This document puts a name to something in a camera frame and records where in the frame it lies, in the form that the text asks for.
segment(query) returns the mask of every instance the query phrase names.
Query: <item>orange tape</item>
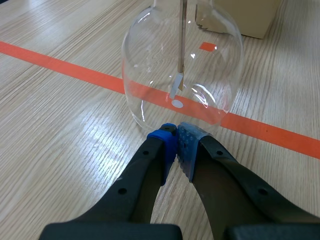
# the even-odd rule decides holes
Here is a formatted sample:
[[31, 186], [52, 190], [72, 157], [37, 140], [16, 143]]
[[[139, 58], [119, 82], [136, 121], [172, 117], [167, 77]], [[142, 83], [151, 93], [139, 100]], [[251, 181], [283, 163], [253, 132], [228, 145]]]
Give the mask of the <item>orange tape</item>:
[[204, 41], [199, 48], [208, 52], [213, 52], [216, 49], [216, 45]]
[[[125, 93], [123, 80], [114, 76], [110, 76], [66, 61], [58, 60], [56, 58], [30, 51], [2, 41], [0, 41], [0, 53], [121, 94]], [[193, 109], [190, 113], [188, 109], [184, 109], [184, 107], [175, 108], [169, 103], [164, 103], [163, 101], [158, 100], [157, 96], [163, 97], [164, 95], [168, 94], [167, 92], [144, 85], [140, 85], [140, 87], [141, 90], [139, 90], [139, 92], [136, 92], [137, 97], [140, 96], [141, 98], [145, 98], [146, 96], [148, 96], [148, 94], [146, 93], [151, 91], [153, 97], [147, 97], [146, 99], [149, 102], [185, 115], [197, 117], [209, 123], [210, 121], [212, 121], [210, 117], [208, 118], [208, 116], [202, 114], [201, 111], [197, 112], [196, 109], [199, 109], [199, 103], [197, 102], [194, 102], [188, 98], [179, 97], [179, 100], [182, 103], [187, 103], [186, 105], [189, 106], [188, 109]], [[212, 107], [211, 111], [212, 115], [214, 115], [218, 110]], [[221, 122], [221, 126], [238, 133], [245, 134], [250, 137], [263, 140], [265, 142], [275, 144], [313, 158], [320, 159], [320, 140], [284, 130], [282, 128], [268, 125], [233, 113], [228, 113], [224, 117]]]

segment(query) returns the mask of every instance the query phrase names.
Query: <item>orange tape line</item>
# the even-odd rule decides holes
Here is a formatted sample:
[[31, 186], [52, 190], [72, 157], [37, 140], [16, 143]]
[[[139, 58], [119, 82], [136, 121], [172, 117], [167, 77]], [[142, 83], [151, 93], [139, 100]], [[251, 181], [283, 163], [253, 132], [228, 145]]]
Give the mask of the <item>orange tape line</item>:
[[[0, 41], [0, 53], [121, 94], [125, 93], [123, 80], [114, 76], [110, 76], [2, 41]], [[143, 91], [150, 90], [155, 91], [157, 95], [167, 94], [166, 92], [162, 92], [151, 87], [143, 87]], [[183, 108], [173, 108], [171, 105], [169, 106], [169, 104], [157, 102], [156, 97], [154, 97], [153, 99], [155, 99], [153, 101], [154, 104], [172, 109], [176, 112], [183, 111], [181, 113], [186, 114], [186, 112], [182, 110]], [[189, 102], [189, 104], [197, 105], [196, 102], [192, 102], [193, 101]], [[226, 129], [230, 129], [238, 133], [245, 134], [247, 136], [263, 140], [265, 142], [278, 145], [280, 147], [290, 149], [313, 158], [320, 159], [320, 140], [284, 130], [282, 128], [268, 125], [233, 113], [228, 113], [225, 116], [225, 118], [222, 120], [221, 126]]]

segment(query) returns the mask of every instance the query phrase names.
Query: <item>screw hole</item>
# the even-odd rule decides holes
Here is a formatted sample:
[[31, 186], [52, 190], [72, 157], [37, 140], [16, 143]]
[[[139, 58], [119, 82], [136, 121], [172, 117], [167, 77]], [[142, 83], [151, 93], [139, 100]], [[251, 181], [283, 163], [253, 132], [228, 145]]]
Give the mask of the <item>screw hole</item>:
[[118, 194], [120, 194], [120, 195], [124, 195], [124, 194], [126, 194], [127, 193], [127, 189], [125, 189], [125, 188], [120, 188], [119, 190], [118, 190]]
[[268, 191], [263, 189], [263, 188], [259, 188], [258, 189], [258, 193], [260, 193], [263, 196], [267, 196], [268, 195]]

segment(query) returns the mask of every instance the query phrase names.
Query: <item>table surface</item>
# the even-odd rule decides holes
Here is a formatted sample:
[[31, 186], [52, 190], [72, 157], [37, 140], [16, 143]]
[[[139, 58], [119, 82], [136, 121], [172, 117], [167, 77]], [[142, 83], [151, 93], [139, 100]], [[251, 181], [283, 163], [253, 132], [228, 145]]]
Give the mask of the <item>table surface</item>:
[[[0, 239], [37, 239], [46, 224], [84, 213], [145, 138], [125, 95], [21, 60], [28, 54], [3, 54], [7, 44], [120, 78], [125, 32], [149, 5], [0, 5]], [[320, 0], [283, 0], [265, 39], [243, 37], [244, 69], [231, 112], [320, 140], [319, 38]], [[319, 159], [223, 127], [214, 136], [242, 165], [320, 216]], [[212, 239], [202, 202], [177, 162], [152, 222], [179, 225], [186, 240]]]

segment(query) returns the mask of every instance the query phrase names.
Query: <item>wooden table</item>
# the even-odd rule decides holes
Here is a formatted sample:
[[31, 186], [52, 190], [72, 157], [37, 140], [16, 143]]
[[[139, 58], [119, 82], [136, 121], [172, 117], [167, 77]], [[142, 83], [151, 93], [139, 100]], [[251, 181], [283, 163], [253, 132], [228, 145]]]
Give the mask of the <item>wooden table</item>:
[[[124, 34], [149, 5], [9, 0], [0, 5], [0, 49], [10, 44], [11, 54], [21, 47], [120, 78]], [[283, 0], [264, 40], [244, 37], [231, 112], [320, 140], [319, 38], [320, 0]], [[36, 65], [34, 55], [9, 55], [0, 54], [0, 239], [33, 240], [46, 224], [94, 205], [145, 136], [125, 95], [42, 67], [47, 58]], [[214, 136], [286, 198], [320, 216], [319, 159], [223, 127]], [[152, 222], [179, 225], [186, 240], [212, 239], [201, 200], [176, 162]]]

